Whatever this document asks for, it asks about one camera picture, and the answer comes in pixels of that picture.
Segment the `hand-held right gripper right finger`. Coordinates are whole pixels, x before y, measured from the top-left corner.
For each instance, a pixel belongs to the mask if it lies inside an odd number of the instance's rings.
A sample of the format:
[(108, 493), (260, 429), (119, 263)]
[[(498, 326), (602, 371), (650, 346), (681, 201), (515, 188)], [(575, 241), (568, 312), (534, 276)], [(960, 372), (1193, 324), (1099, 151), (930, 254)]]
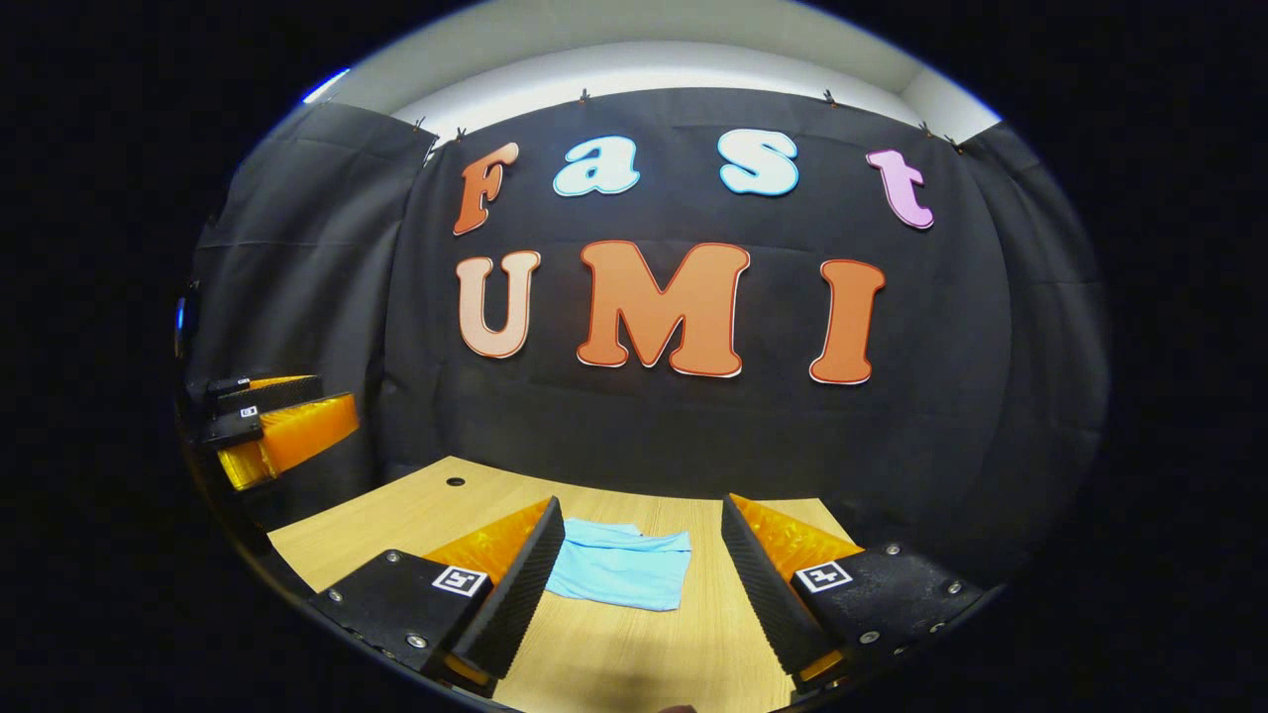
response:
[(987, 587), (914, 547), (856, 546), (738, 494), (721, 538), (798, 694), (883, 675), (987, 605)]

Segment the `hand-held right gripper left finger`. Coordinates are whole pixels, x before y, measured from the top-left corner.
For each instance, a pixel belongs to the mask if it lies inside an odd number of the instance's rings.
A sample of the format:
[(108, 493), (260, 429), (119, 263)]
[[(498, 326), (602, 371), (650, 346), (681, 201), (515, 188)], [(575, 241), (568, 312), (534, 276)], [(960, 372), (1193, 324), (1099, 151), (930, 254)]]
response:
[(380, 658), (489, 698), (512, 667), (564, 540), (559, 500), (543, 499), (431, 554), (380, 551), (307, 601)]

